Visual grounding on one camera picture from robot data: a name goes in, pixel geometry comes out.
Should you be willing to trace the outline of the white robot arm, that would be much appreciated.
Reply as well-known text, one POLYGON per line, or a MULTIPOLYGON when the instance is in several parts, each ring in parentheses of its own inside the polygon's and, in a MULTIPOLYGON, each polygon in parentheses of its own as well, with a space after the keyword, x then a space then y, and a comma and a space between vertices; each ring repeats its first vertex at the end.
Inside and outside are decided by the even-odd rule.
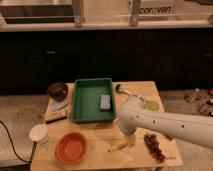
POLYGON ((148 101, 129 96, 118 111, 124 135, 145 128, 193 144, 213 149, 213 118, 148 110, 148 101))

